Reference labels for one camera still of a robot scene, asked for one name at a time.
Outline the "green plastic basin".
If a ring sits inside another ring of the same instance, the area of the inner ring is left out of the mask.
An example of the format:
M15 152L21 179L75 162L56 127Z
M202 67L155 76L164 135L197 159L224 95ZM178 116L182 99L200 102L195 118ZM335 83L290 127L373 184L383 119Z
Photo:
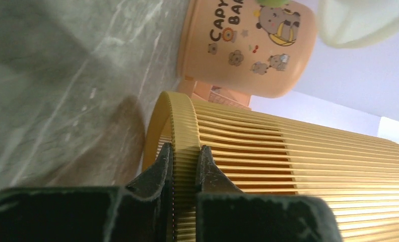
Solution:
M290 0L256 0L263 7L279 8L290 3Z

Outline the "white perforated basket tray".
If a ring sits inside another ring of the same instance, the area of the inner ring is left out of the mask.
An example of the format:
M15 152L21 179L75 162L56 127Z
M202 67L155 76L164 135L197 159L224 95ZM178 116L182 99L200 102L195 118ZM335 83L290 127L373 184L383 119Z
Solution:
M316 23L327 46L363 48L399 32L399 0L319 1Z

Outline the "peach capybara plastic bucket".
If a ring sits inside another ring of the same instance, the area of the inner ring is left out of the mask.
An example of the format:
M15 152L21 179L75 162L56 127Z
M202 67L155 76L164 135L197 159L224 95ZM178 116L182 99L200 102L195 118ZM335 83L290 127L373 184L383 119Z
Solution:
M177 73L192 81L277 98L294 88L317 38L315 14L291 1L191 1Z

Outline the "peach plastic desk organizer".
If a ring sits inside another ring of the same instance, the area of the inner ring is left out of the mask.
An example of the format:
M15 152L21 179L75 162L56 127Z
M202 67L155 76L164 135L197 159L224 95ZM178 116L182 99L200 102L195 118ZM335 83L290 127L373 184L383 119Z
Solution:
M180 81L177 91L186 94L191 99L251 110L249 107L251 95L205 82L184 79Z

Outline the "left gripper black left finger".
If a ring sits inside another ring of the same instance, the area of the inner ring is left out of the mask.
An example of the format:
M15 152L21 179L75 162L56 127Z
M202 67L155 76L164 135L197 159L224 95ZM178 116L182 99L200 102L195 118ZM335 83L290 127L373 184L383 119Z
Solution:
M125 186L0 191L0 241L173 241L172 146Z

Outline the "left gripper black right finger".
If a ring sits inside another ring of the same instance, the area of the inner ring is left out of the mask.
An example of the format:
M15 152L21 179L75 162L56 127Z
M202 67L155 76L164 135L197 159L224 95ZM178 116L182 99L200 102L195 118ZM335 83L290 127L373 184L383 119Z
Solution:
M196 241L343 240L324 200L247 194L217 167L206 145L199 153L195 186Z

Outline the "yellow slotted waste basket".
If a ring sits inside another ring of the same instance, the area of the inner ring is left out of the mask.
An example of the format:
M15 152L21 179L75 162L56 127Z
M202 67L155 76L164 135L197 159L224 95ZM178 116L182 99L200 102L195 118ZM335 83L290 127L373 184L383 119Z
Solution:
M194 182L203 145L246 193L317 196L334 211L344 241L399 241L393 141L162 92L143 168L164 142L174 154L176 241L195 241Z

